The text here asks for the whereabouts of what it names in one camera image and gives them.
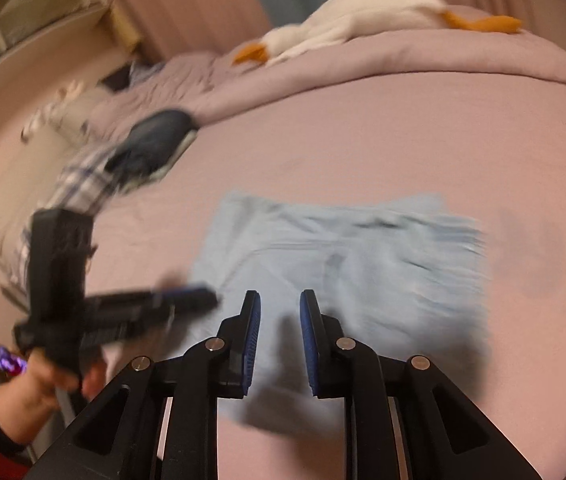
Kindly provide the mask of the person's left hand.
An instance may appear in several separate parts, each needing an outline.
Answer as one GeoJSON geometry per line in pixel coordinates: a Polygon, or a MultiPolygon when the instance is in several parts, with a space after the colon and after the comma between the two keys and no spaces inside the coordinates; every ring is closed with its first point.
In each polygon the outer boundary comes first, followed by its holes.
{"type": "Polygon", "coordinates": [[[82,379],[50,361],[44,350],[29,353],[26,372],[0,385],[0,429],[15,444],[28,445],[60,408],[56,390],[78,391],[91,401],[106,380],[106,362],[99,351],[88,361],[82,379]]]}

